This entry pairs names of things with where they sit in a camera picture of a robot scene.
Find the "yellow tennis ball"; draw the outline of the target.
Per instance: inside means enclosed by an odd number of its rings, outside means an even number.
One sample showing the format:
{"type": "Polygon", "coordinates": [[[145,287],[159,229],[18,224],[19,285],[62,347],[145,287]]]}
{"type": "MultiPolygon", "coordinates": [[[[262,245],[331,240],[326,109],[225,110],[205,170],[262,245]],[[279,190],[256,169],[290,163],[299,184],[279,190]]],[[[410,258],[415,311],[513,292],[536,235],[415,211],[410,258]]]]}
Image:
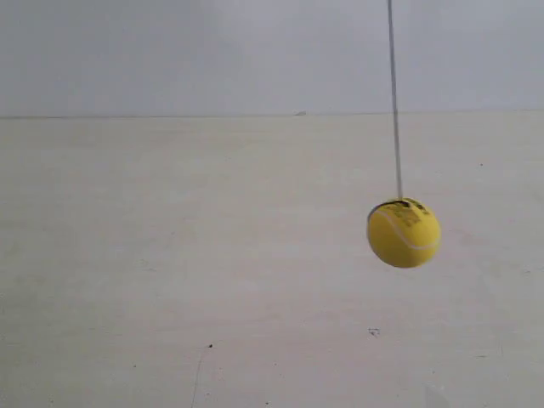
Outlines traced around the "yellow tennis ball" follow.
{"type": "Polygon", "coordinates": [[[366,237],[381,261],[410,269],[433,258],[441,242],[441,227],[430,207],[406,197],[373,207],[366,218],[366,237]]]}

